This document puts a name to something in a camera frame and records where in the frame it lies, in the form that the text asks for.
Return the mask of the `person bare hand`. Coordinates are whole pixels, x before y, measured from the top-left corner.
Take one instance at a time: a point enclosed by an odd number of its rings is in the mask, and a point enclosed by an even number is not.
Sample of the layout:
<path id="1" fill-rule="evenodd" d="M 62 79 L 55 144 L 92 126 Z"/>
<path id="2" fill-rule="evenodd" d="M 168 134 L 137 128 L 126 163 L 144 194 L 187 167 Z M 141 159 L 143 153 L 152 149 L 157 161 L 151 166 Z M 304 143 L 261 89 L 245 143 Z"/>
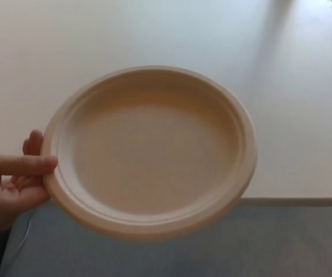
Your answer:
<path id="1" fill-rule="evenodd" d="M 42 142 L 42 132 L 33 130 L 23 142 L 21 156 L 0 154 L 0 231 L 50 199 L 43 176 L 54 171 L 58 159 L 41 156 Z"/>

